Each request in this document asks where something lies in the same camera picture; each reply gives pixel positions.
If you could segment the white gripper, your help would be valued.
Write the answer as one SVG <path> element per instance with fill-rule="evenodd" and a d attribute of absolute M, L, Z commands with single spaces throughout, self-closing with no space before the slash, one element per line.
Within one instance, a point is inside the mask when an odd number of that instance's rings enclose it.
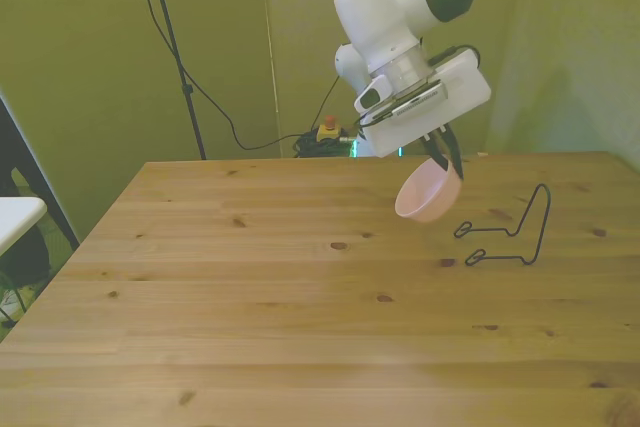
<path fill-rule="evenodd" d="M 398 99 L 368 114 L 361 123 L 361 135 L 368 154 L 386 157 L 423 137 L 426 154 L 443 170 L 449 160 L 442 153 L 434 135 L 447 146 L 456 175 L 464 180 L 462 155 L 451 126 L 445 124 L 487 102 L 491 88 L 479 70 L 473 50 L 467 48 L 435 69 L 429 82 L 405 99 Z"/>

